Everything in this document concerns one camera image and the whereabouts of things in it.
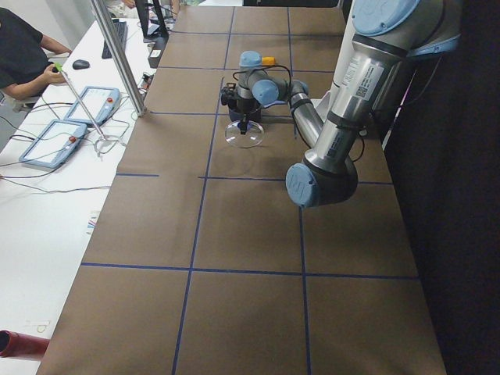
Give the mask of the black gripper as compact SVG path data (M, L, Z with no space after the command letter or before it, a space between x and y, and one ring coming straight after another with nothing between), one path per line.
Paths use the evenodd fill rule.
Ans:
M242 116L239 121L239 131L241 135L246 135L250 116L258 114L258 102L255 99L238 99L236 101L235 112Z

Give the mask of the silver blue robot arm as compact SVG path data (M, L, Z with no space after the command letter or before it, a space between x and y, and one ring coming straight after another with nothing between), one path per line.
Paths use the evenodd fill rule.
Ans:
M321 118L302 82L291 84L291 115L309 145L286 175L290 199L302 208L348 200L358 175L349 152L393 67L450 52L458 44L461 1L354 1L344 44L353 47L339 87Z
M312 147L319 138L323 121L308 96L309 89L300 80L279 79L267 70L264 58L256 51L244 51L239 59L237 80L229 83L220 94L220 101L228 106L234 120L225 129L228 144L236 148L252 148L262 143L264 129L263 109L273 105L288 105L292 119L302 140Z

